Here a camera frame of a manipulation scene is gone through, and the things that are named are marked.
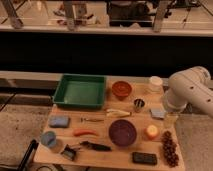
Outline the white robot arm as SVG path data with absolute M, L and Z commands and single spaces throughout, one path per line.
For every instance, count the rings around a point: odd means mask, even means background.
M 213 118 L 213 91 L 207 87 L 210 80 L 209 71 L 201 66 L 172 74 L 168 79 L 169 89 L 162 97 L 164 109 L 180 113 L 191 103 Z

